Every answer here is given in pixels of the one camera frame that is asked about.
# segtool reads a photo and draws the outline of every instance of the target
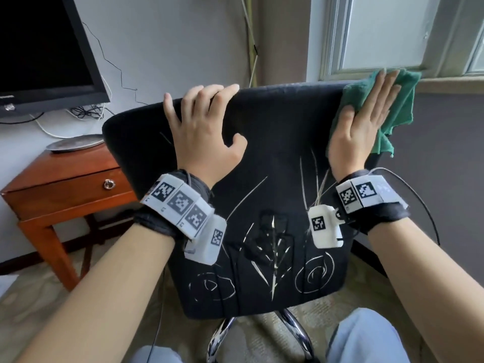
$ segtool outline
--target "chair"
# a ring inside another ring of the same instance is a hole
[[[242,89],[228,104],[224,141],[230,145],[239,132],[248,146],[242,162],[213,188],[212,204],[227,220],[219,257],[213,266],[196,263],[177,244],[168,261],[185,315],[224,318],[209,343],[209,363],[238,316],[267,312],[294,335],[306,361],[318,361],[287,308],[333,293],[345,280],[353,231],[342,227],[341,248],[317,249],[306,209],[329,168],[325,150],[347,83]],[[181,118],[180,100],[174,105]],[[162,103],[113,116],[103,134],[138,198],[177,168]],[[329,176],[326,187],[334,182]],[[332,196],[323,202],[338,206]]]

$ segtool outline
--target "cleaning rag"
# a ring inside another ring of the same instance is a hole
[[[343,96],[341,97],[336,117],[333,120],[330,135],[333,134],[338,122],[339,113],[345,105],[352,105],[355,112],[358,112],[361,109],[375,83],[377,74],[378,71],[374,71],[369,78],[359,80],[356,83],[348,84],[344,87]],[[420,76],[420,72],[411,72],[405,69],[400,69],[395,84],[401,85],[402,89],[398,93],[395,102],[391,105],[387,119],[377,132],[375,144],[371,151],[372,153],[380,154],[381,152],[390,152],[393,157],[394,147],[388,139],[388,136],[392,134],[394,127],[412,123],[415,85],[417,85],[420,80]]]

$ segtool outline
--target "silver drawer knob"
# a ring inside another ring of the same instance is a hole
[[[112,179],[105,179],[103,183],[103,187],[106,190],[112,190],[116,187],[116,183]]]

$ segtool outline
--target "floor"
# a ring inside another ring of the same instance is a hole
[[[95,246],[96,262],[115,242]],[[71,254],[77,270],[82,251]],[[46,264],[24,270],[0,299],[0,361],[11,363],[31,338],[67,298],[68,293]],[[156,344],[168,346],[180,354],[185,363],[204,362],[207,343],[219,321],[189,320],[183,315],[178,296],[169,275],[165,284],[166,298],[163,323]],[[124,361],[143,345],[151,345],[158,324],[160,301],[155,291],[139,325]],[[435,362],[422,344],[420,335],[398,301],[389,281],[360,259],[352,256],[345,286],[330,296],[291,308],[304,326],[316,351],[324,353],[332,332],[340,320],[358,307],[371,308],[395,326],[412,363]],[[298,362],[302,351],[274,313],[240,317],[222,344],[220,363]]]

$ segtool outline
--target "television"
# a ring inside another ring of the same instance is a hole
[[[0,117],[109,102],[74,0],[2,0]]]

